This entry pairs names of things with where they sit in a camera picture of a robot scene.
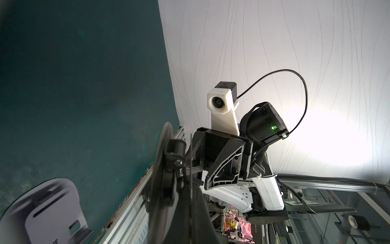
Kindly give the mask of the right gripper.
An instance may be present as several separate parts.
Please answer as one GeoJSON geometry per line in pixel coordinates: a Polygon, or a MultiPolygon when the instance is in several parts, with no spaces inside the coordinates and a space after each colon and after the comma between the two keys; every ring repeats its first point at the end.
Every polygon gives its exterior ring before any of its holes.
{"type": "Polygon", "coordinates": [[[207,174],[202,182],[204,190],[234,186],[249,175],[253,141],[208,128],[199,128],[190,144],[190,174],[207,174]]]}

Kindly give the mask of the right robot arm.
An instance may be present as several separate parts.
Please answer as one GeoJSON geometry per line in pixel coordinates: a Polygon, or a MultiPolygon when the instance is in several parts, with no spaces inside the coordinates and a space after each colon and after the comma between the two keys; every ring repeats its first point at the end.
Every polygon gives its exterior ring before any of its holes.
{"type": "Polygon", "coordinates": [[[242,119],[238,135],[199,128],[187,153],[187,173],[213,202],[235,207],[252,224],[282,222],[292,214],[355,212],[353,207],[307,200],[300,187],[278,179],[266,151],[288,134],[269,102],[257,104],[242,119]]]}

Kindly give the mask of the purple phone stand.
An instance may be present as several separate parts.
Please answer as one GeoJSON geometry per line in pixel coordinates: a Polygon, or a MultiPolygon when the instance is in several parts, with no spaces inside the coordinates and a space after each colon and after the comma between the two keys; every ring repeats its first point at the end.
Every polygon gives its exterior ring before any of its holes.
{"type": "Polygon", "coordinates": [[[2,244],[81,244],[91,234],[77,188],[65,178],[30,189],[1,217],[2,244]]]}

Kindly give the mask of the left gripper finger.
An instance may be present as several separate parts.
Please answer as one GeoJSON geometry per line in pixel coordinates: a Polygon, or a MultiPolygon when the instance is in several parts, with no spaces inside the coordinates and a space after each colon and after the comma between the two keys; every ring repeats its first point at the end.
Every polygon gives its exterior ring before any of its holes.
{"type": "Polygon", "coordinates": [[[165,244],[218,244],[219,240],[210,220],[200,189],[185,187],[179,194],[165,244]]]}

